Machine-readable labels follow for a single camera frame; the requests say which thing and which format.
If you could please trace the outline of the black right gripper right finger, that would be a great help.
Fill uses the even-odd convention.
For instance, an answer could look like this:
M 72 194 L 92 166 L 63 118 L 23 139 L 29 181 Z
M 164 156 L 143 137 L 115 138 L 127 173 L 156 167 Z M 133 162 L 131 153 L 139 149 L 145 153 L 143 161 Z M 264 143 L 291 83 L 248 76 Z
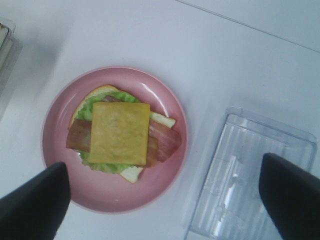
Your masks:
M 274 153 L 266 153 L 258 190 L 282 239 L 320 238 L 319 178 Z

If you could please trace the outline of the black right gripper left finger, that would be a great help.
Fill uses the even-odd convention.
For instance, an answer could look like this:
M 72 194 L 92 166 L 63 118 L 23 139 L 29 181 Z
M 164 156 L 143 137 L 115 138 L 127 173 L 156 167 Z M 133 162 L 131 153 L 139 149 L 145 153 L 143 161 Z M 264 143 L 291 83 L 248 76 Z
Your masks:
M 70 202 L 67 166 L 55 163 L 0 199 L 0 238 L 54 239 Z

